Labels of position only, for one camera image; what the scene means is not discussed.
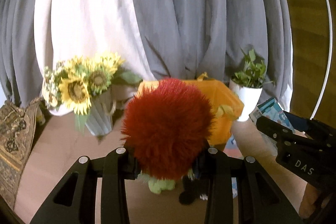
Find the person's right hand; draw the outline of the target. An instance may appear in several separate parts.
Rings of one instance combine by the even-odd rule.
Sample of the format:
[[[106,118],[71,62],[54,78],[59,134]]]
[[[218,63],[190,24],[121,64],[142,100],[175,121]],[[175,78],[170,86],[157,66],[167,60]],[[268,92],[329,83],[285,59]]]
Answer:
[[[316,210],[317,200],[321,196],[321,191],[310,184],[306,184],[305,192],[299,206],[299,216],[308,219]]]

